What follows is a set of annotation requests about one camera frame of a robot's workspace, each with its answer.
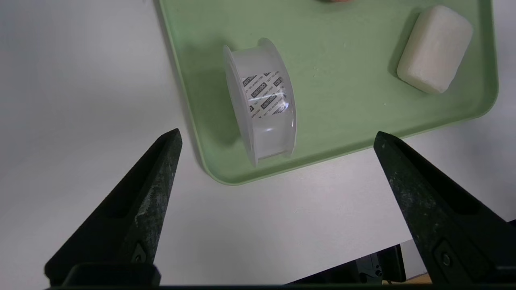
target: green tray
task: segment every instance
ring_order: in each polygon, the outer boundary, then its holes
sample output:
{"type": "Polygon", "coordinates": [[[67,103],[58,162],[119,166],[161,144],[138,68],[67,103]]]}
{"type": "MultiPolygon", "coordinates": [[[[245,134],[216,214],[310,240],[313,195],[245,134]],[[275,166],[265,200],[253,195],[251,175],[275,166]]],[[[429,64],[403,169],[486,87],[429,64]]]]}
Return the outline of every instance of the green tray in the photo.
{"type": "Polygon", "coordinates": [[[206,172],[242,184],[373,145],[381,130],[399,137],[476,118],[498,92],[489,0],[161,0],[175,62],[206,172]],[[419,13],[443,4],[473,25],[473,40],[450,88],[427,95],[396,67],[419,13]],[[291,158],[253,168],[225,81],[222,47],[272,40],[288,68],[297,107],[291,158]]]}

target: table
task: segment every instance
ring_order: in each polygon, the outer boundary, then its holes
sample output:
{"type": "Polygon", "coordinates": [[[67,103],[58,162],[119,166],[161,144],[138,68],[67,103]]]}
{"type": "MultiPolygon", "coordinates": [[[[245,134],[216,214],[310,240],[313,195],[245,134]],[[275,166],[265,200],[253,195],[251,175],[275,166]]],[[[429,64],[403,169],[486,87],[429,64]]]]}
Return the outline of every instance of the table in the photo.
{"type": "MultiPolygon", "coordinates": [[[[0,281],[44,263],[162,133],[183,150],[155,259],[162,284],[287,283],[409,240],[374,152],[242,186],[199,165],[151,0],[0,2],[0,281]]],[[[516,25],[496,0],[499,98],[484,117],[406,141],[516,218],[516,25]]]]}

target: tray rim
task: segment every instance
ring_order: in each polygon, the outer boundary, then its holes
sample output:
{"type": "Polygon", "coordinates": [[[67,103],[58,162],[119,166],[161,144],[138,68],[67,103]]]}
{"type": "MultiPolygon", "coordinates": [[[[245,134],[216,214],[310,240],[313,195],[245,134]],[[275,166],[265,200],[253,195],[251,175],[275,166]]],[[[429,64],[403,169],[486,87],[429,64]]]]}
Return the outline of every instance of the tray rim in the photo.
{"type": "MultiPolygon", "coordinates": [[[[253,182],[253,181],[265,179],[265,178],[268,178],[268,177],[271,177],[271,176],[283,174],[283,173],[286,173],[286,172],[289,172],[289,171],[293,171],[293,170],[296,170],[296,169],[299,169],[299,168],[303,168],[303,167],[306,167],[306,166],[310,166],[310,165],[313,165],[313,164],[318,164],[318,163],[326,162],[328,160],[336,159],[336,158],[339,158],[339,157],[342,157],[342,156],[345,156],[345,155],[349,155],[349,154],[356,153],[356,152],[359,152],[359,151],[367,150],[367,149],[370,149],[370,148],[373,147],[373,145],[371,144],[371,145],[368,145],[368,146],[365,146],[365,147],[361,147],[359,149],[354,149],[354,150],[350,150],[350,151],[347,151],[347,152],[344,152],[344,153],[332,155],[330,157],[317,159],[317,160],[314,160],[312,162],[306,162],[306,163],[303,163],[301,165],[296,165],[296,166],[292,166],[292,167],[289,167],[289,168],[286,168],[286,169],[275,171],[273,173],[268,173],[268,174],[265,174],[265,175],[260,175],[260,176],[257,176],[255,178],[247,179],[247,180],[244,180],[244,181],[241,181],[241,182],[229,182],[229,181],[222,180],[219,177],[215,176],[211,172],[211,170],[209,169],[209,167],[208,167],[208,165],[206,163],[206,160],[204,158],[204,150],[203,150],[202,144],[199,142],[199,135],[198,135],[198,131],[197,131],[197,125],[195,123],[194,116],[193,116],[192,111],[191,111],[190,100],[188,98],[188,94],[187,94],[187,91],[186,91],[186,86],[185,86],[184,79],[183,79],[183,74],[181,72],[181,66],[179,64],[178,54],[177,54],[177,51],[175,49],[175,45],[174,45],[174,42],[173,42],[173,37],[172,37],[172,33],[171,33],[171,27],[169,26],[168,22],[166,21],[167,15],[165,13],[165,10],[163,9],[164,5],[165,5],[164,3],[166,1],[168,1],[168,0],[159,0],[159,10],[160,10],[159,13],[161,14],[161,16],[163,17],[163,20],[164,20],[163,22],[164,22],[164,25],[165,25],[166,34],[168,36],[168,41],[171,44],[171,49],[172,49],[172,54],[173,54],[175,66],[176,66],[176,69],[178,71],[179,80],[181,81],[181,83],[180,83],[180,85],[181,85],[181,94],[182,94],[181,97],[186,99],[186,105],[188,107],[188,117],[189,117],[189,120],[191,122],[192,129],[194,131],[193,134],[195,136],[195,143],[197,145],[197,148],[195,150],[198,150],[198,152],[199,152],[200,160],[201,160],[202,167],[203,167],[204,171],[212,179],[214,179],[216,182],[218,182],[220,184],[223,184],[223,185],[229,185],[229,186],[242,185],[242,184],[250,183],[250,182],[253,182]]],[[[490,8],[490,13],[489,14],[491,16],[490,30],[492,31],[492,35],[493,35],[493,43],[492,43],[493,51],[494,51],[494,55],[493,55],[493,57],[494,57],[494,64],[493,64],[494,65],[494,75],[493,75],[493,77],[496,80],[496,83],[495,83],[494,88],[493,88],[493,92],[494,92],[493,102],[484,111],[481,111],[481,112],[479,112],[476,115],[472,115],[470,117],[466,117],[466,118],[461,119],[461,120],[457,120],[457,121],[453,121],[453,122],[450,122],[450,123],[442,124],[442,125],[435,126],[435,127],[432,127],[432,128],[428,128],[426,130],[418,131],[418,132],[415,132],[415,133],[406,134],[406,135],[402,135],[402,136],[397,136],[400,139],[405,139],[405,138],[412,137],[412,136],[419,135],[419,134],[423,134],[423,133],[426,133],[426,132],[429,132],[429,131],[437,130],[437,129],[440,129],[440,128],[444,128],[444,127],[452,126],[452,125],[455,125],[455,124],[459,124],[459,123],[462,123],[462,122],[465,122],[465,121],[470,121],[470,120],[473,120],[473,119],[476,119],[476,118],[480,118],[480,117],[484,116],[485,114],[487,114],[493,108],[494,104],[496,103],[496,100],[498,99],[498,94],[499,94],[498,51],[497,51],[497,46],[496,46],[497,40],[496,40],[496,29],[495,29],[495,23],[494,23],[493,0],[484,0],[484,1],[489,1],[489,8],[490,8]]]]}

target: screw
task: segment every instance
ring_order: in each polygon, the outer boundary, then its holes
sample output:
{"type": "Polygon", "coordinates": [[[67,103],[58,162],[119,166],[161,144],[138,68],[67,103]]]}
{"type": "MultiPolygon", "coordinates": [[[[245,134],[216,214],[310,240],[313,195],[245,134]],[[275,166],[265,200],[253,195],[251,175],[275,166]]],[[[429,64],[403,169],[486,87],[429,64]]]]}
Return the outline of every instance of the screw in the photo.
{"type": "Polygon", "coordinates": [[[449,267],[452,264],[452,260],[447,253],[443,253],[442,260],[444,266],[449,267]]]}

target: white soap bar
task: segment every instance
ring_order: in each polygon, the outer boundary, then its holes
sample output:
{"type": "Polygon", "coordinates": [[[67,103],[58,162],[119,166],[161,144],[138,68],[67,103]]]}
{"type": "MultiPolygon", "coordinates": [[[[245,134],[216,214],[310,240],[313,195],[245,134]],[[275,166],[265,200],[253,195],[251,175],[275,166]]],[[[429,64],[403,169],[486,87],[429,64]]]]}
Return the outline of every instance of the white soap bar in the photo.
{"type": "Polygon", "coordinates": [[[446,91],[457,73],[473,28],[466,18],[437,5],[416,21],[398,65],[398,76],[427,93],[446,91]]]}

